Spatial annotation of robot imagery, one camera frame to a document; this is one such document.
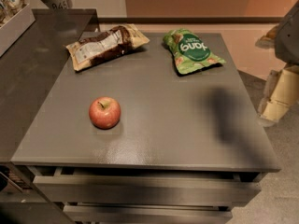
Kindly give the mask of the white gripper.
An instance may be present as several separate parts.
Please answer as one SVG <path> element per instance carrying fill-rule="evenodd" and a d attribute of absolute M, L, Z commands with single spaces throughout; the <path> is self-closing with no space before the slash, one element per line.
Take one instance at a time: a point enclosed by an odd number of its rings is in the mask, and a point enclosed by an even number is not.
<path fill-rule="evenodd" d="M 299 99 L 299 65 L 287 63 L 278 73 L 278 81 L 270 97 L 263 97 L 258 113 L 263 119 L 278 122 Z"/>

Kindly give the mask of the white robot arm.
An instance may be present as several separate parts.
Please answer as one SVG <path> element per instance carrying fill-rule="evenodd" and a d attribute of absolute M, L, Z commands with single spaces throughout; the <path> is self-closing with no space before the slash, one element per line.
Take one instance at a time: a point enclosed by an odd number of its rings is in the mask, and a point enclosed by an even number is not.
<path fill-rule="evenodd" d="M 299 1 L 255 45 L 273 49 L 276 57 L 286 63 L 280 71 L 270 72 L 258 106 L 258 120 L 270 127 L 299 100 Z"/>

